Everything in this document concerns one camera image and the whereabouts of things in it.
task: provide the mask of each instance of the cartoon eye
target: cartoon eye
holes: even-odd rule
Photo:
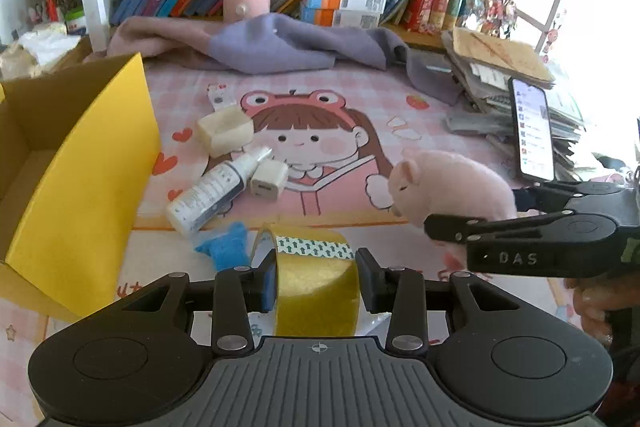
[[[316,95],[316,99],[322,103],[336,103],[339,100],[334,92],[319,92]]]
[[[260,107],[269,102],[269,95],[265,92],[257,92],[249,96],[244,103],[249,107]]]

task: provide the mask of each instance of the phone screen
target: phone screen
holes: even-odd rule
[[[551,181],[556,176],[545,91],[515,78],[511,82],[520,171],[530,178]]]

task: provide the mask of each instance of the white bottle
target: white bottle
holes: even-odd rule
[[[246,188],[258,164],[271,155],[269,147],[224,161],[204,174],[198,183],[183,192],[166,208],[166,217],[175,230],[188,237],[215,216],[220,208]]]

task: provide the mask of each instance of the roll of tape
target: roll of tape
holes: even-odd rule
[[[332,230],[264,225],[253,256],[262,258],[272,248],[278,269],[274,334],[353,336],[360,289],[347,240]]]

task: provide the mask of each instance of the human hand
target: human hand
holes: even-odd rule
[[[574,309],[580,315],[582,329],[605,344],[613,341],[606,312],[640,306],[640,271],[616,279],[565,279],[574,288]]]

